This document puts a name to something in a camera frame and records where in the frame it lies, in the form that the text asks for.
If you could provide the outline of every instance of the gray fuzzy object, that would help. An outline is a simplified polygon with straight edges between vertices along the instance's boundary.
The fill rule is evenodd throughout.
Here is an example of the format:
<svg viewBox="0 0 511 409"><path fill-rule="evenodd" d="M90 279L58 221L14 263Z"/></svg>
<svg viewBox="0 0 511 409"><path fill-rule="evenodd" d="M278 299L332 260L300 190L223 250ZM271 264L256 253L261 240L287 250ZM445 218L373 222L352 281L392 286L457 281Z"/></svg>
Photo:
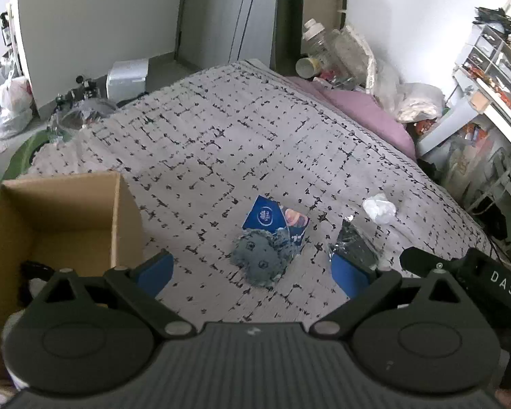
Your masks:
<svg viewBox="0 0 511 409"><path fill-rule="evenodd" d="M290 241L289 230L276 234L262 229L246 229L235 243L231 262L244 269L254 286L270 286L278 281L301 248Z"/></svg>

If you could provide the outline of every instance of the bed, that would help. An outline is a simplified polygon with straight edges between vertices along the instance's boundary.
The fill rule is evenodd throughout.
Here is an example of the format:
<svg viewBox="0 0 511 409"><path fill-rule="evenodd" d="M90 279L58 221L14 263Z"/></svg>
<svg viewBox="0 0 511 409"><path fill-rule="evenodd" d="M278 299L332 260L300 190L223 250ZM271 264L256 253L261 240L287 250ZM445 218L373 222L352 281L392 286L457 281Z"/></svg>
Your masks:
<svg viewBox="0 0 511 409"><path fill-rule="evenodd" d="M250 60L189 76L47 145L27 176L113 169L134 194L145 255L175 256L173 280L158 299L201 326L206 321L313 323L347 300L330 274L327 246L342 219L401 271L417 246L444 258L488 238L409 158L333 106ZM384 192L397 220L377 226L365 198ZM306 244L272 287L250 286L230 263L233 241L258 195L311 219Z"/></svg>

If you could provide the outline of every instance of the white box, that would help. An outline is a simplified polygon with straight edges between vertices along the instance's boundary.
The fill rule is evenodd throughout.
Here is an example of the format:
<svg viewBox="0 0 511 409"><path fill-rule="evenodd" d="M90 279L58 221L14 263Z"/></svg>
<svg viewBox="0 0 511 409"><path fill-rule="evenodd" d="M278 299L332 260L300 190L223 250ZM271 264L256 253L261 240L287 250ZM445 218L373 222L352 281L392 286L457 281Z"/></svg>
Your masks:
<svg viewBox="0 0 511 409"><path fill-rule="evenodd" d="M106 80L108 99L119 103L146 92L148 68L149 59L116 62Z"/></svg>

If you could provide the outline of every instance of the crumpled white tissue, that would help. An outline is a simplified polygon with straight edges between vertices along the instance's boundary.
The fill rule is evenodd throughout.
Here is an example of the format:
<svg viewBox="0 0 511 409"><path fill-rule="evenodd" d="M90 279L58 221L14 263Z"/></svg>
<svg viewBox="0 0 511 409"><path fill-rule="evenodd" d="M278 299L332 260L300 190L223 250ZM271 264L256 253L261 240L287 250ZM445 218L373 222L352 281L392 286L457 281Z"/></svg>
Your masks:
<svg viewBox="0 0 511 409"><path fill-rule="evenodd" d="M386 194L369 197L363 202L363 208L369 218L378 225L387 225L396 216L396 206L389 202Z"/></svg>

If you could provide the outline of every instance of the desk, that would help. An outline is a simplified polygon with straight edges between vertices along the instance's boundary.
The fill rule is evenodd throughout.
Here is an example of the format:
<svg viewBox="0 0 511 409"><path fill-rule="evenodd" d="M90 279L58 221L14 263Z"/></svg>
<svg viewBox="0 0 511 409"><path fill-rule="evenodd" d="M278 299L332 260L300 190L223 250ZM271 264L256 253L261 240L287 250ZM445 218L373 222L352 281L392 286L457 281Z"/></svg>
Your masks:
<svg viewBox="0 0 511 409"><path fill-rule="evenodd" d="M511 143L511 110L499 95L481 79L473 80L462 68L456 70L454 78L466 95L418 141L417 155L427 154L480 114L486 115Z"/></svg>

